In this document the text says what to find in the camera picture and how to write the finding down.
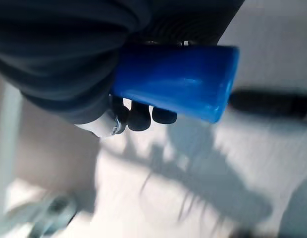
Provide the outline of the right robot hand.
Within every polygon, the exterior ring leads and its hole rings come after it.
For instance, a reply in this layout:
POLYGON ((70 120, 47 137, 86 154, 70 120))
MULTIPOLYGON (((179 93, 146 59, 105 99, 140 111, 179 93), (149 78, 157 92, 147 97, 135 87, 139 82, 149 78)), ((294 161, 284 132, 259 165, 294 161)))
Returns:
POLYGON ((102 138, 177 114, 110 95, 125 43, 216 45, 241 0, 0 0, 0 74, 31 103, 102 138))

